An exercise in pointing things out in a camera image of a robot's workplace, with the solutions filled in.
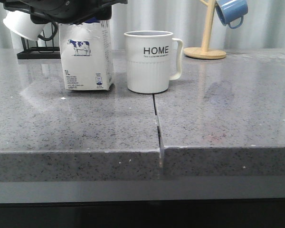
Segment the cow illustration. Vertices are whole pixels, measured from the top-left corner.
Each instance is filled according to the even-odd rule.
[[[74,41],[69,39],[67,41],[67,44],[72,44],[75,56],[90,56],[91,55],[91,49],[90,49],[90,42],[88,41]],[[85,55],[80,55],[78,51],[85,51]]]

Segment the white curtain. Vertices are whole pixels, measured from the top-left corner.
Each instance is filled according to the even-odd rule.
[[[238,29],[224,27],[214,16],[210,48],[285,48],[285,0],[247,0],[249,12]],[[186,47],[200,47],[206,6],[199,0],[128,0],[113,6],[113,49],[124,48],[124,32],[167,30],[184,40]],[[0,4],[0,48],[21,48],[20,38],[2,23],[6,16]]]

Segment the blue mug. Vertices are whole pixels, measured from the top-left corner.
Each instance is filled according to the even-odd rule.
[[[215,6],[218,17],[222,24],[229,25],[230,28],[236,29],[243,24],[244,15],[248,13],[248,4],[246,0],[217,0]],[[236,26],[231,26],[231,22],[241,18],[241,21]]]

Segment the wooden mug tree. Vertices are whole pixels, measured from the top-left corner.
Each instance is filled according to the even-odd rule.
[[[207,14],[206,14],[203,41],[202,41],[201,47],[185,48],[184,54],[192,58],[200,58],[200,59],[225,58],[226,57],[225,51],[209,49],[216,0],[209,0],[208,2],[205,2],[204,0],[200,0],[200,1],[204,5],[207,6]]]

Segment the white mug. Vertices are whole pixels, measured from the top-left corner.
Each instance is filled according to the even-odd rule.
[[[131,91],[155,94],[168,89],[181,76],[183,42],[172,32],[132,31],[125,34],[127,84]],[[172,41],[178,42],[177,73],[171,76]]]
[[[38,35],[45,27],[45,24],[33,23],[30,15],[21,11],[9,12],[3,23],[17,35],[33,41],[38,41]]]

